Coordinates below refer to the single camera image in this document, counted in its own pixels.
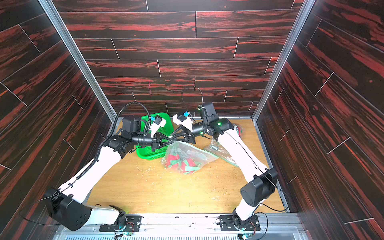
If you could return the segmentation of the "red green dragon fruit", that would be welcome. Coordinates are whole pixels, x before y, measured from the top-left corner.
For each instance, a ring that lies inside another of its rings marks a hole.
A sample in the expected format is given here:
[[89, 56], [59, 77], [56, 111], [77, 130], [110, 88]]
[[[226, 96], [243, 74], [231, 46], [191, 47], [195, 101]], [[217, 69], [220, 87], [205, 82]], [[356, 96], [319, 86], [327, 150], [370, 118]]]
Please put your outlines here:
[[202, 163], [195, 162], [191, 158], [182, 158], [179, 155], [165, 156], [163, 163], [167, 169], [178, 171], [184, 175], [193, 174], [203, 167]]

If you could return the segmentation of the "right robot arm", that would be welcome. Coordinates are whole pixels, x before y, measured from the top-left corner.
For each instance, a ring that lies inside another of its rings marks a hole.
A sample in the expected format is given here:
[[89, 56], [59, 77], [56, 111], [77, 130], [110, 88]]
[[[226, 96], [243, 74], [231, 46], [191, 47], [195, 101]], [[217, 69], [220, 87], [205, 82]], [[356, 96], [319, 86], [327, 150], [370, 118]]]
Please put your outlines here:
[[230, 120], [219, 117], [213, 103], [199, 105], [198, 111], [202, 121], [197, 123], [189, 112], [173, 116], [173, 122], [179, 127], [171, 134], [171, 140], [195, 144], [197, 136], [210, 135], [231, 155], [247, 181], [241, 188], [242, 200], [233, 211], [236, 228], [244, 229], [255, 210], [275, 192], [278, 172], [269, 169], [252, 153]]

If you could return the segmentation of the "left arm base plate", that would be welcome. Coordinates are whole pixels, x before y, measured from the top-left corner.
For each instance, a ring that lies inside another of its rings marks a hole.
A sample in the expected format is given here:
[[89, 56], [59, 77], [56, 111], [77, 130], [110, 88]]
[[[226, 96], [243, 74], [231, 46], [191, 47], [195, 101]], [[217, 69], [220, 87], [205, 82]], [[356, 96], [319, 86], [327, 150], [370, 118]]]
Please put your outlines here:
[[112, 225], [103, 224], [100, 226], [100, 232], [108, 233], [135, 233], [140, 231], [142, 224], [142, 216], [140, 215], [125, 215], [118, 217]]

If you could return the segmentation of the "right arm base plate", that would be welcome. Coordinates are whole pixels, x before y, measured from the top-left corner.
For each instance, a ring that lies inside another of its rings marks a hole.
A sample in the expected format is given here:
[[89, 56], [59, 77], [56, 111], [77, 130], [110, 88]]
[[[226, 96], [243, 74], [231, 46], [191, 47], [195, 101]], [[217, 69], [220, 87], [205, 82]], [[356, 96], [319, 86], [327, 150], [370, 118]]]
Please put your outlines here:
[[237, 215], [220, 215], [218, 217], [217, 225], [220, 226], [221, 231], [254, 231], [261, 230], [259, 219], [256, 215], [252, 215], [247, 220], [241, 220]]

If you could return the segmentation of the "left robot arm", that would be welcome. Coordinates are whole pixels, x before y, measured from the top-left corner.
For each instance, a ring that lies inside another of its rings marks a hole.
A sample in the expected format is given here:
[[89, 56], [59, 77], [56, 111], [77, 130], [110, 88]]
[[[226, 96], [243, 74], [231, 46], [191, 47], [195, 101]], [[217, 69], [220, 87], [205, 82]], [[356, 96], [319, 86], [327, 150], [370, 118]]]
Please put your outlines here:
[[170, 117], [124, 117], [122, 127], [113, 131], [99, 146], [96, 155], [71, 179], [44, 194], [48, 215], [71, 231], [86, 225], [106, 225], [113, 231], [124, 231], [126, 212], [116, 206], [88, 206], [83, 202], [98, 181], [135, 147], [151, 147], [152, 151], [172, 141], [159, 130], [171, 123]]

